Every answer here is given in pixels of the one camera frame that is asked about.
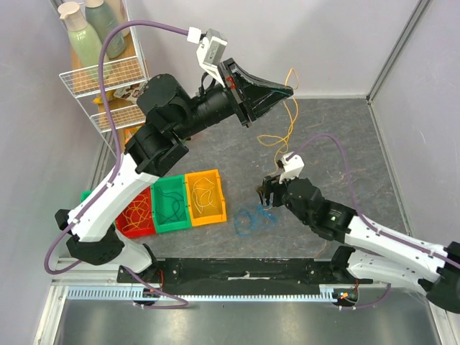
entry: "white wall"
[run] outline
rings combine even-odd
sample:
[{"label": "white wall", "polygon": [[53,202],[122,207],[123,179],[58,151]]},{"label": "white wall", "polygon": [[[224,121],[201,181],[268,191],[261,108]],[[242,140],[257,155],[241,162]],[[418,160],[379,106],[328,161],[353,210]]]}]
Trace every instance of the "white wall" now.
[{"label": "white wall", "polygon": [[[296,68],[298,96],[355,96],[369,92],[417,0],[128,2],[135,19],[217,29],[229,41],[224,57],[251,74],[284,83]],[[156,29],[141,33],[150,74],[172,73],[194,94],[196,46]]]},{"label": "white wall", "polygon": [[374,103],[413,233],[441,244],[460,242],[459,23],[433,1]]},{"label": "white wall", "polygon": [[51,276],[54,213],[87,188],[101,143],[58,78],[67,35],[48,1],[0,3],[0,343],[31,344]]}]

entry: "yellow bin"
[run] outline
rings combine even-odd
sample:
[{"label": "yellow bin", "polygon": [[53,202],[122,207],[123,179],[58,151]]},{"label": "yellow bin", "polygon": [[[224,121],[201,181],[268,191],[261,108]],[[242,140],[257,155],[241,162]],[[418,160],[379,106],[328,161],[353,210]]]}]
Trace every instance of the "yellow bin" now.
[{"label": "yellow bin", "polygon": [[227,220],[221,176],[217,169],[185,174],[185,188],[192,226]]}]

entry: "gray bottle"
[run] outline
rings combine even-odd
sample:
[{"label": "gray bottle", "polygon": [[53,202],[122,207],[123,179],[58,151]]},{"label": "gray bottle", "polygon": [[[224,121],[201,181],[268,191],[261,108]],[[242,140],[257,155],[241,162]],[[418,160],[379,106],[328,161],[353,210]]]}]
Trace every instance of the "gray bottle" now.
[{"label": "gray bottle", "polygon": [[[110,31],[118,26],[115,13],[112,8],[104,2],[104,0],[85,0],[86,20],[91,24],[98,33],[101,42],[104,42]],[[119,32],[110,42],[107,48],[107,56],[109,59],[116,58],[126,48],[126,43],[123,34]]]}]

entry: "beige bottle cap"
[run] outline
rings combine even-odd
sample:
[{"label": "beige bottle cap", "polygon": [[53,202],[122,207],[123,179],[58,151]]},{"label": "beige bottle cap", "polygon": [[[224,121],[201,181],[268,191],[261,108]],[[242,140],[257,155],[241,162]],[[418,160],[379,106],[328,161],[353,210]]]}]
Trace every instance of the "beige bottle cap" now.
[{"label": "beige bottle cap", "polygon": [[85,6],[94,8],[94,7],[99,7],[104,3],[104,0],[85,0]]},{"label": "beige bottle cap", "polygon": [[65,2],[57,8],[57,11],[69,31],[80,31],[88,25],[80,5],[74,1]]}]

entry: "yellow rope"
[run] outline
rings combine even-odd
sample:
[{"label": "yellow rope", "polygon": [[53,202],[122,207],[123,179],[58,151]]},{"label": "yellow rope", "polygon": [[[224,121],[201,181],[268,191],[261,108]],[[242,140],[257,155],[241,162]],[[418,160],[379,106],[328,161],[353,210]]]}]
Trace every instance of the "yellow rope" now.
[{"label": "yellow rope", "polygon": [[[287,74],[287,77],[286,77],[285,86],[288,85],[289,79],[290,79],[290,77],[291,77],[291,75],[293,73],[294,73],[295,79],[297,81],[296,86],[293,89],[297,90],[298,87],[299,87],[299,77],[297,76],[297,72],[295,72],[294,68],[291,68],[289,70],[289,73]],[[293,115],[292,115],[288,105],[286,104],[286,102],[283,101],[283,103],[282,103],[285,106],[285,109],[287,111],[287,115],[289,115],[289,121],[290,121],[289,129],[287,130],[287,135],[285,137],[280,137],[278,135],[261,134],[261,135],[259,135],[257,137],[257,140],[259,141],[259,143],[264,145],[264,146],[266,146],[266,147],[275,146],[275,145],[278,145],[281,142],[283,143],[280,146],[280,148],[276,151],[275,156],[273,157],[273,162],[275,163],[275,171],[271,172],[269,175],[275,174],[278,171],[278,166],[276,164],[276,157],[278,156],[278,154],[280,154],[280,153],[283,153],[283,154],[288,153],[290,135],[293,133],[294,124],[297,121],[297,118],[299,116],[299,105],[297,103],[297,100],[294,97],[292,97],[291,99],[293,100],[293,102],[295,104],[295,116],[294,116],[294,118],[293,118]],[[275,142],[266,143],[266,142],[264,142],[262,140],[263,138],[277,139],[277,140]]]}]

